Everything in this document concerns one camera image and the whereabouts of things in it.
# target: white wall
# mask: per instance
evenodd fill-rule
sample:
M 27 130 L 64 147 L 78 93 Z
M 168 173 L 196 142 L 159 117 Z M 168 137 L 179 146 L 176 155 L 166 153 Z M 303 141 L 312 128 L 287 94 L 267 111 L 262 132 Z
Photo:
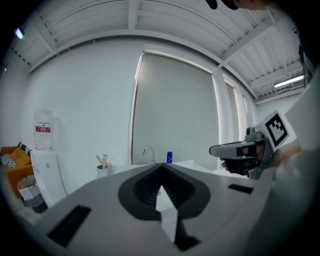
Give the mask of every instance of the white wall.
M 290 97 L 290 98 L 280 99 L 280 100 L 268 102 L 265 104 L 257 105 L 256 107 L 259 122 L 262 121 L 264 118 L 266 118 L 268 115 L 270 115 L 272 112 L 276 110 L 279 111 L 279 114 L 283 118 L 284 124 L 286 125 L 287 130 L 289 132 L 289 137 L 284 142 L 284 145 L 294 141 L 297 138 L 292 126 L 290 125 L 289 121 L 285 116 L 287 111 L 292 107 L 292 105 L 297 101 L 297 99 L 298 99 L 298 96 Z
M 15 62 L 0 80 L 0 147 L 17 146 L 21 138 L 21 109 L 29 75 Z
M 1 108 L 1 146 L 22 141 L 34 149 L 35 110 L 46 108 L 55 117 L 54 149 L 68 194 L 94 178 L 96 153 L 108 154 L 114 165 L 128 164 L 135 75 L 143 50 L 154 45 L 211 71 L 215 67 L 194 51 L 156 40 L 110 39 L 67 51 L 35 71 L 26 87 L 28 76 L 21 72 L 1 86 L 0 104 L 9 110 Z M 230 106 L 226 100 L 221 109 L 225 106 Z M 21 115 L 12 117 L 19 110 Z M 227 119 L 224 115 L 221 123 Z

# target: trash bin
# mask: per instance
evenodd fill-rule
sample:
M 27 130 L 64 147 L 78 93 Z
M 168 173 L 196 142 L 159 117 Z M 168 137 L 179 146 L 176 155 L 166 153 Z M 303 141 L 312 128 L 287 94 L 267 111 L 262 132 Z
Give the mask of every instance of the trash bin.
M 17 189 L 23 197 L 25 205 L 31 206 L 35 213 L 41 214 L 48 209 L 34 175 L 23 177 L 19 181 Z

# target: black rectangle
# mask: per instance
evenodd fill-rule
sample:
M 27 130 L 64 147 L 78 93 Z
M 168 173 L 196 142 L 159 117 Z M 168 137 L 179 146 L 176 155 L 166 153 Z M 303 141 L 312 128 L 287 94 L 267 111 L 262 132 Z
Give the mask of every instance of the black rectangle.
M 275 135 L 273 134 L 272 130 L 270 129 L 270 125 L 272 125 L 273 127 L 276 126 L 276 125 L 274 125 L 274 121 L 276 121 L 278 124 L 281 124 L 280 129 L 283 131 L 283 135 L 278 140 L 276 140 Z M 265 123 L 265 127 L 267 128 L 275 147 L 277 147 L 285 139 L 285 137 L 288 135 L 288 132 L 284 126 L 284 123 L 282 122 L 282 120 L 278 114 L 276 114 L 267 123 Z
M 90 212 L 91 209 L 88 207 L 77 206 L 48 234 L 48 237 L 57 244 L 67 247 Z
M 237 157 L 242 157 L 244 155 L 244 150 L 242 147 L 237 147 L 236 148 L 236 156 Z
M 239 192 L 243 192 L 243 193 L 246 193 L 249 195 L 252 193 L 252 191 L 254 191 L 254 189 L 252 187 L 241 186 L 241 185 L 237 185 L 237 184 L 231 184 L 230 186 L 228 186 L 228 188 L 232 189 L 232 190 L 239 191 Z

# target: orange chair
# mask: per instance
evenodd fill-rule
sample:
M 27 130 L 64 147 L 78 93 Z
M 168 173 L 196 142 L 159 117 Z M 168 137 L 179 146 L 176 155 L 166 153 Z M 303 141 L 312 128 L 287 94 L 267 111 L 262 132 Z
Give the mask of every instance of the orange chair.
M 5 146 L 1 148 L 1 155 L 12 154 L 12 152 L 17 148 L 17 146 Z M 34 175 L 32 165 L 28 164 L 26 166 L 16 167 L 14 169 L 9 169 L 4 167 L 5 175 L 9 181 L 9 184 L 17 198 L 21 198 L 21 194 L 18 191 L 18 183 L 24 176 Z

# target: ceiling light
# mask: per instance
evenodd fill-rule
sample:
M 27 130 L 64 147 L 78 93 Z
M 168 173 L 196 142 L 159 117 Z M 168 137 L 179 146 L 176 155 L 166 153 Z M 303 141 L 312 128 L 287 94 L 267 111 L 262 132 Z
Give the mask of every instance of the ceiling light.
M 20 29 L 20 28 L 17 28 L 15 31 L 14 31 L 14 33 L 16 34 L 16 36 L 18 37 L 18 38 L 20 38 L 20 39 L 22 39 L 23 37 L 24 37 L 24 31 L 22 30 L 22 29 Z
M 290 78 L 290 79 L 288 79 L 288 80 L 275 83 L 275 84 L 274 84 L 274 88 L 278 88 L 278 87 L 281 87 L 281 86 L 285 86 L 285 85 L 294 83 L 294 82 L 296 82 L 296 81 L 300 81 L 300 80 L 302 80 L 302 79 L 304 79 L 304 78 L 305 78 L 304 75 L 299 75 L 299 76 L 297 76 L 297 77 Z

